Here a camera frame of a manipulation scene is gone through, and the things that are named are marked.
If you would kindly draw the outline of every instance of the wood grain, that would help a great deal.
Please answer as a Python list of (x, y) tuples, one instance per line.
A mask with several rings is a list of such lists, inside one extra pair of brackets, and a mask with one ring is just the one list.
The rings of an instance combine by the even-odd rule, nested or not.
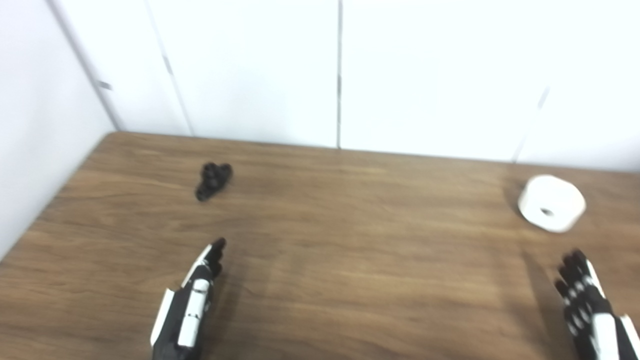
[[(195, 200), (206, 161), (234, 178)], [(566, 234), (515, 211), (573, 182)], [(552, 279), (592, 259), (640, 321), (635, 174), (115, 133), (0, 263), (3, 359), (145, 359), (164, 288), (211, 240), (225, 267), (208, 359), (571, 359)]]

